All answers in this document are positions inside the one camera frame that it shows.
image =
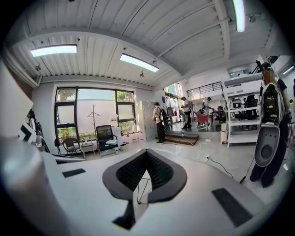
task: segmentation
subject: black pad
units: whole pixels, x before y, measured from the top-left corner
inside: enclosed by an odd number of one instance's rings
[[[252,218],[252,215],[226,189],[212,191],[235,227],[242,225]]]
[[[86,172],[84,169],[76,169],[76,170],[72,170],[72,171],[65,171],[63,172],[63,175],[65,178],[67,177],[71,177],[71,176],[74,176],[74,175],[79,175],[79,174],[82,174]]]

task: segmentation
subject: shelving unit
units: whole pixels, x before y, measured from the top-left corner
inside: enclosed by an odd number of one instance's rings
[[[228,81],[222,82],[223,95],[227,103],[227,114],[228,114],[228,141],[227,147],[231,143],[246,143],[246,142],[257,142],[258,132],[248,133],[245,131],[245,134],[232,134],[231,127],[241,126],[241,125],[260,125],[260,116],[256,120],[237,120],[233,118],[230,113],[232,112],[243,112],[249,110],[258,110],[260,112],[260,106],[249,107],[249,108],[240,108],[240,109],[230,109],[230,100],[231,98],[244,97],[249,95],[255,95],[260,93],[260,81],[262,80],[262,74],[252,74],[252,75],[243,75],[242,77],[233,78]]]

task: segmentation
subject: floor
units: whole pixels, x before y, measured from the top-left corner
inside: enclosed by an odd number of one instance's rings
[[[225,144],[220,144],[219,138],[220,136],[215,136],[212,138],[211,142],[199,141],[197,142],[196,147],[174,143],[157,144],[156,141],[140,142],[128,146],[124,152],[140,148],[156,148],[162,151],[177,154],[183,158],[194,159],[201,162],[205,162],[206,156],[210,155],[212,160],[222,164],[225,169],[233,175],[233,178],[239,182],[245,176],[247,169],[251,164],[254,156],[255,144],[236,144],[227,148]],[[107,158],[111,155],[116,154],[111,153],[110,155],[103,156],[103,158]],[[278,198],[286,184],[290,181],[291,176],[293,176],[291,173],[291,162],[294,159],[295,153],[291,149],[288,149],[286,156],[287,159],[283,161],[281,169],[275,177],[275,183],[268,188],[262,188],[260,182],[253,183],[249,180],[255,161],[253,161],[252,166],[250,167],[249,173],[243,185],[256,194],[265,204],[268,204]],[[99,159],[100,156],[98,154],[87,154],[86,158],[87,160],[94,160]],[[213,163],[209,160],[207,161],[207,164],[212,165],[226,173],[222,166],[218,163]],[[140,186],[141,192],[139,193],[139,197],[143,188],[144,186]]]

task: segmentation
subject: small table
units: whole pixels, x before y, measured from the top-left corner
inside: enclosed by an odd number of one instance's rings
[[[85,148],[85,147],[90,147],[90,146],[92,146],[93,154],[95,154],[94,146],[93,146],[93,143],[92,143],[92,142],[86,142],[86,143],[83,143],[83,144],[81,145],[81,149],[82,149],[82,152],[83,152],[83,157],[84,157],[84,159],[86,159],[84,148]]]

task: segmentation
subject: ceiling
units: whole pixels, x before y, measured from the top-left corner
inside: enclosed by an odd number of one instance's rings
[[[246,14],[262,8],[247,8]],[[92,76],[160,89],[213,68],[237,55],[270,51],[280,43],[273,21],[246,19],[237,33],[231,1],[222,0],[42,0],[16,21],[6,48],[28,76]],[[77,44],[77,54],[33,58],[30,50]],[[154,63],[154,73],[119,60],[122,53]]]

